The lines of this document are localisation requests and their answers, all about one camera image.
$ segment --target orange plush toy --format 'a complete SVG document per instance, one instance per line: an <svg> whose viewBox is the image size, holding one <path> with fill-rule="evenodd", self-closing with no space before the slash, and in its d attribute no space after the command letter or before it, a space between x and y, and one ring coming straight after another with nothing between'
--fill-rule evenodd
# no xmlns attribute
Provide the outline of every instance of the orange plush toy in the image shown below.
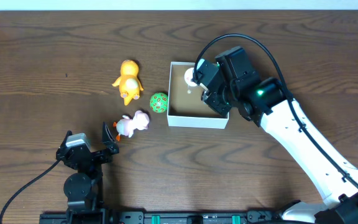
<svg viewBox="0 0 358 224"><path fill-rule="evenodd" d="M124 99L124 105L128 105L132 99L139 99L143 87L137 79L139 66L133 60L125 60L121 65L121 76L112 84L119 85L119 92Z"/></svg>

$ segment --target green ball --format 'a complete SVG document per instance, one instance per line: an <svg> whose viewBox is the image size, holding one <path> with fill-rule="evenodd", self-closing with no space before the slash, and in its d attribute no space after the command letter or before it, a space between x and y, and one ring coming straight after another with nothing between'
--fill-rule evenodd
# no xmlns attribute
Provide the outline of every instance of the green ball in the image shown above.
<svg viewBox="0 0 358 224"><path fill-rule="evenodd" d="M168 96L165 93L154 93L150 98L150 107L156 113L166 112L168 109Z"/></svg>

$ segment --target wood grain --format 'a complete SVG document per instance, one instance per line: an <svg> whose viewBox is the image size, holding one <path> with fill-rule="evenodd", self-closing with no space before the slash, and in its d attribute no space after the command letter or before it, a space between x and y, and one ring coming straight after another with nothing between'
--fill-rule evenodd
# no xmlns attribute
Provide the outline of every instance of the wood grain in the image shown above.
<svg viewBox="0 0 358 224"><path fill-rule="evenodd" d="M269 48L310 120L358 167L358 11L0 12L0 211L54 162L68 129L101 149L103 121L148 110L150 96L168 90L171 61L194 61L230 32ZM263 77L276 75L241 39L223 40L206 57L236 45ZM140 62L145 91L124 107L111 83L129 58ZM235 110L224 130L169 128L166 114L150 115L150 129L124 138L104 166L111 207L245 210L321 201L284 148ZM64 211L72 173L59 164L13 201L5 223Z"/></svg>

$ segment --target plush toy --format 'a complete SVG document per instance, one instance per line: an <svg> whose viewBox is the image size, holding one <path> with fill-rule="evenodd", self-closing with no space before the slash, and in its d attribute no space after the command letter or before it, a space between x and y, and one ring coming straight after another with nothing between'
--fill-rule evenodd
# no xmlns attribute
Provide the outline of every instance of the plush toy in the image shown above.
<svg viewBox="0 0 358 224"><path fill-rule="evenodd" d="M119 92L127 106L132 99L139 99L140 90L143 87L137 79L139 66L133 60L125 60L121 65L121 76L112 84L114 87L119 85Z"/></svg>
<svg viewBox="0 0 358 224"><path fill-rule="evenodd" d="M124 119L119 120L118 123L114 122L112 124L118 132L116 137L117 141L121 139L121 135L132 137L135 129L145 130L149 128L150 119L146 113L136 111L133 119L130 119L126 115L123 115L122 117Z"/></svg>

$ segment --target open box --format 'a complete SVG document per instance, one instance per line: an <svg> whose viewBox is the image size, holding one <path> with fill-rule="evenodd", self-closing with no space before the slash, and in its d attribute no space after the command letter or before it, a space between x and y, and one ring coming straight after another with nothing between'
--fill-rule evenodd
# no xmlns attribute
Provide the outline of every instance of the open box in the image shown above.
<svg viewBox="0 0 358 224"><path fill-rule="evenodd" d="M201 101L203 89L200 86L188 87L184 75L193 68L191 62L171 62L168 92L168 125L188 128L224 129L229 121L229 113L222 117Z"/></svg>

